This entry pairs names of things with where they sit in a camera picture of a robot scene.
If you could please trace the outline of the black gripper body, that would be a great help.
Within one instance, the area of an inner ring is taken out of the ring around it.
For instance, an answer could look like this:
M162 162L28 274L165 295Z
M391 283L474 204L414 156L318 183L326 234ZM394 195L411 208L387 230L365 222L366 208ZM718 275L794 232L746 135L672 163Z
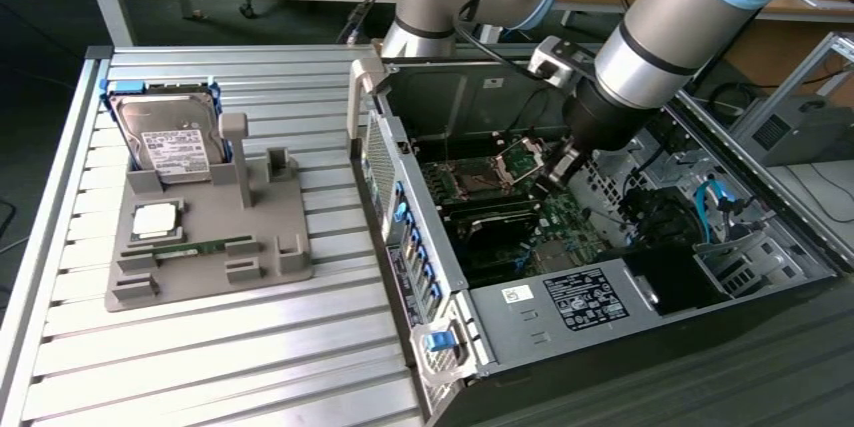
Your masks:
M569 137L560 152L569 148L578 152L622 149L658 112L658 108L636 108L616 101L584 78L564 104Z

